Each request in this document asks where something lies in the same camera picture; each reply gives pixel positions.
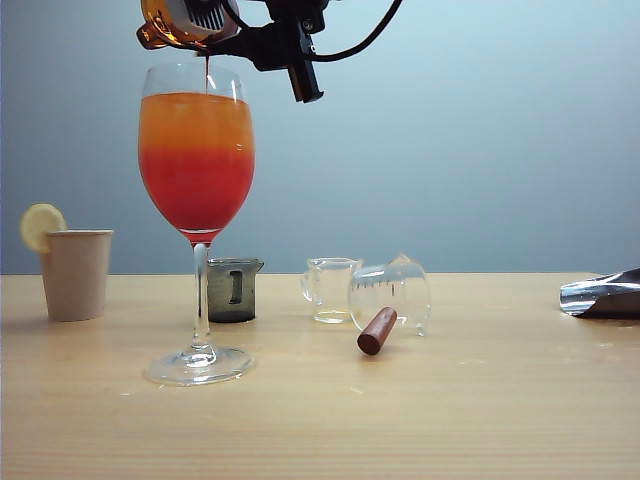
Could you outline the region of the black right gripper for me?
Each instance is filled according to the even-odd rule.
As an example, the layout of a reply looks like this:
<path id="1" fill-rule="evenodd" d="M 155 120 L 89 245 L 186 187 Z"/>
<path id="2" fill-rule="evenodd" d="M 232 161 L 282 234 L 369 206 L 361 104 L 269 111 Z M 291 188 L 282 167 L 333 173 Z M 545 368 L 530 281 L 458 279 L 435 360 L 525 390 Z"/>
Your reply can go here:
<path id="1" fill-rule="evenodd" d="M 273 23 L 247 27 L 236 35 L 206 43 L 205 55 L 227 55 L 250 60 L 257 70 L 287 69 L 298 102 L 318 100 L 318 87 L 312 61 L 312 35 L 325 28 L 327 1 L 267 1 Z"/>

